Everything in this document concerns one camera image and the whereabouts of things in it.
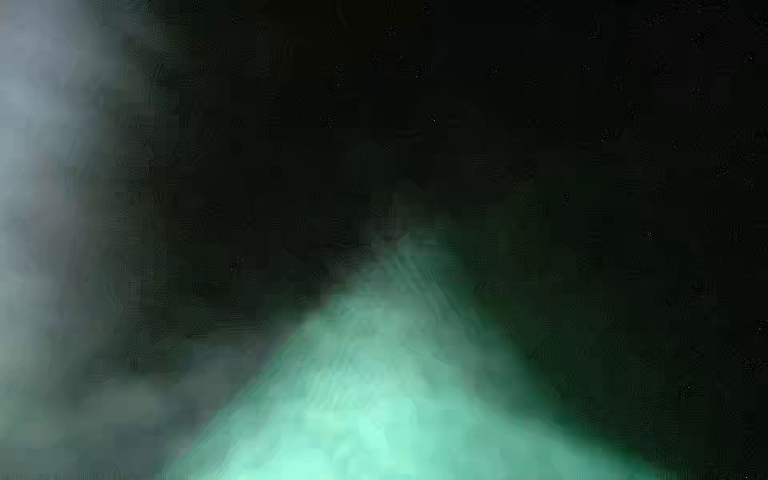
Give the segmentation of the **dark multicolour plaid shirt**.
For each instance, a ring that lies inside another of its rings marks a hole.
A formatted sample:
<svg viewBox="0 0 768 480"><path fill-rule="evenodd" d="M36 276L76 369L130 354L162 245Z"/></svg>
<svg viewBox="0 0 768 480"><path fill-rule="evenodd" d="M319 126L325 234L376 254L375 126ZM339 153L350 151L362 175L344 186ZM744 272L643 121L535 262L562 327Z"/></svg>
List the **dark multicolour plaid shirt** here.
<svg viewBox="0 0 768 480"><path fill-rule="evenodd" d="M767 475L763 1L145 1L142 142L181 258L161 332L342 312L426 243L557 430Z"/></svg>

